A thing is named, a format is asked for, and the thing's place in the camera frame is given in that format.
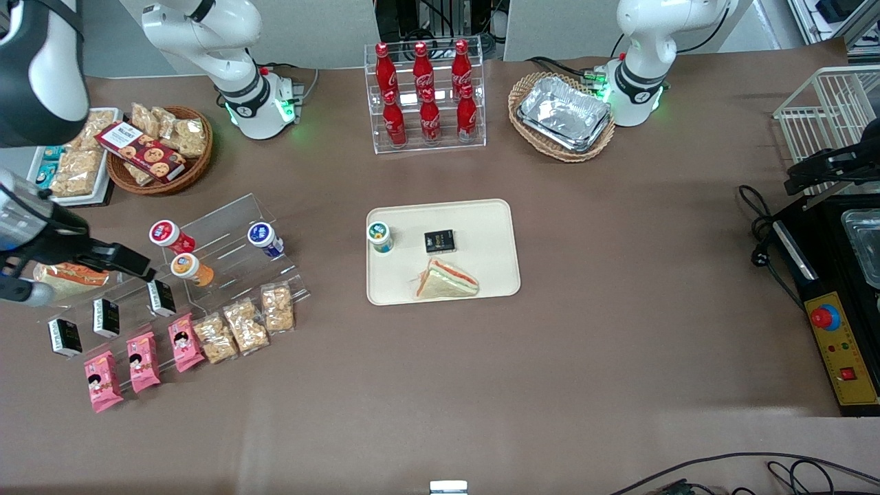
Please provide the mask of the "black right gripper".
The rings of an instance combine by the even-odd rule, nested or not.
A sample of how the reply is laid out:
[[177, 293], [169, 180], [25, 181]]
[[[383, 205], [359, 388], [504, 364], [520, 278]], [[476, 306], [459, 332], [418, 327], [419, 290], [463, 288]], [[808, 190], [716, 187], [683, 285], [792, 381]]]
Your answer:
[[50, 206], [50, 213], [37, 212], [44, 223], [27, 244], [27, 254], [44, 265], [73, 263], [95, 272], [118, 272], [150, 282], [156, 276], [151, 260], [119, 243], [107, 243], [90, 235], [88, 223], [63, 206]]

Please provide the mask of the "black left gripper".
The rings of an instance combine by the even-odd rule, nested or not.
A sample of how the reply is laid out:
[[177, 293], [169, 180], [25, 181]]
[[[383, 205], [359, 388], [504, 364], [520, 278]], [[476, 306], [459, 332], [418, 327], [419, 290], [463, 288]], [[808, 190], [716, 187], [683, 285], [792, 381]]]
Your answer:
[[785, 190], [796, 195], [826, 182], [877, 182], [879, 179], [879, 137], [833, 151], [829, 157], [814, 154], [788, 168]]

